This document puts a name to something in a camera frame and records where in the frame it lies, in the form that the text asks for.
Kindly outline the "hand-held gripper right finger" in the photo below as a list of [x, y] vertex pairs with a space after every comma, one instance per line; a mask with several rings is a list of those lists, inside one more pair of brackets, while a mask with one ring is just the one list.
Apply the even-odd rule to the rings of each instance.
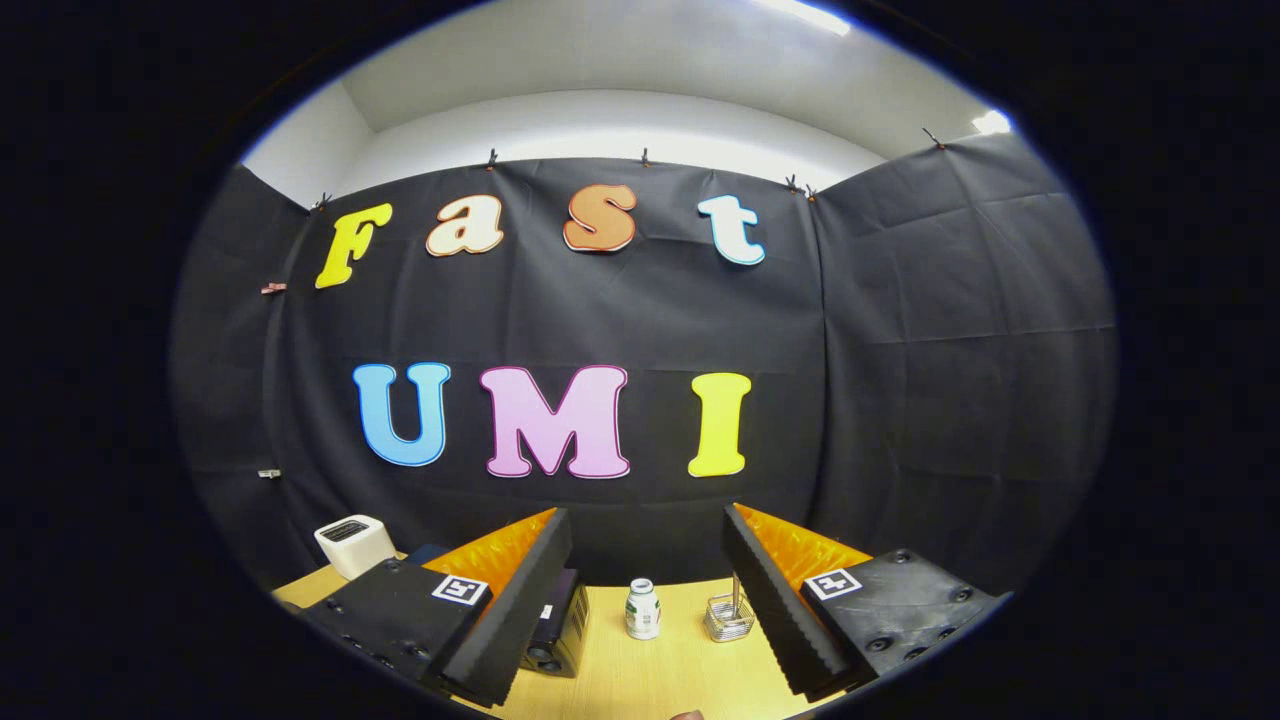
[[1001, 607], [914, 550], [870, 556], [742, 503], [724, 506], [722, 547], [788, 688], [809, 701], [904, 673]]

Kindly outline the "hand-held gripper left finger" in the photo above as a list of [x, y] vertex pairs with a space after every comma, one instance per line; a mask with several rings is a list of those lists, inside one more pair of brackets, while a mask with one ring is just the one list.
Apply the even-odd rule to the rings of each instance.
[[552, 507], [428, 562], [379, 560], [300, 620], [406, 685], [503, 705], [571, 550], [570, 512]]

